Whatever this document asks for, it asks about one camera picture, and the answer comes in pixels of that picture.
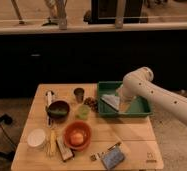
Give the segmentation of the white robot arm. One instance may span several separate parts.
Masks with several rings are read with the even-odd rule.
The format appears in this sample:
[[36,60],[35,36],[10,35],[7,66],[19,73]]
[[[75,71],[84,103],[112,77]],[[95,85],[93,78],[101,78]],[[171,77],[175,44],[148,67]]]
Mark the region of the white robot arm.
[[141,96],[172,113],[187,126],[187,98],[170,92],[152,83],[154,74],[149,67],[141,67],[127,73],[117,89],[123,101],[131,101]]

